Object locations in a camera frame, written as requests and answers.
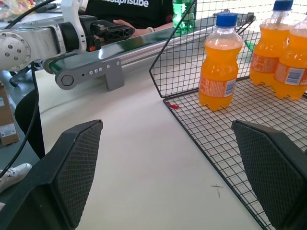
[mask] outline orange soda bottle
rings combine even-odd
[[[287,38],[294,21],[289,12],[293,0],[277,0],[271,18],[265,20],[261,26],[261,38],[254,49],[254,56],[250,66],[249,76],[254,85],[261,82],[271,86],[278,58],[287,47]]]
[[[299,99],[307,91],[307,18],[290,30],[289,45],[279,58],[272,87],[279,98]]]
[[[230,105],[238,74],[236,57],[243,43],[235,32],[237,14],[217,15],[217,30],[205,41],[207,57],[201,67],[199,101],[212,111]]]

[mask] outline green bottle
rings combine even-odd
[[[174,17],[173,22],[176,27],[183,17],[186,10],[190,7],[193,0],[173,0],[174,6]],[[191,7],[189,13],[186,15],[185,19],[182,21],[180,28],[176,31],[176,34],[187,34],[194,31],[195,16],[194,16],[195,4]]]

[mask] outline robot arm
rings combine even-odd
[[[133,34],[130,27],[79,16],[78,11],[84,11],[87,3],[88,0],[62,0],[63,23],[35,21],[0,29],[0,71],[21,70],[32,61],[53,59],[71,51],[81,54],[99,50],[100,37],[115,42]]]

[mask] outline wire basket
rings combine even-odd
[[[168,109],[264,230],[275,228],[248,182],[230,128],[232,121],[275,128],[302,150],[307,149],[307,99],[278,99],[268,87],[254,86],[248,78],[254,45],[260,39],[260,24],[270,18],[273,4],[274,0],[257,0],[257,3],[194,0],[150,68],[153,82]],[[294,20],[304,20],[306,0],[294,0],[292,9]],[[220,12],[238,13],[236,30],[244,44],[237,57],[239,72],[232,103],[226,109],[212,112],[199,104],[198,86],[206,58],[204,41],[215,30]]]

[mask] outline blue bottle cap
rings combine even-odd
[[[237,17],[238,17],[238,14],[236,13],[230,13],[230,12],[219,13],[216,19],[216,26],[234,27],[236,26]]]
[[[276,0],[273,11],[290,11],[293,5],[293,0]]]

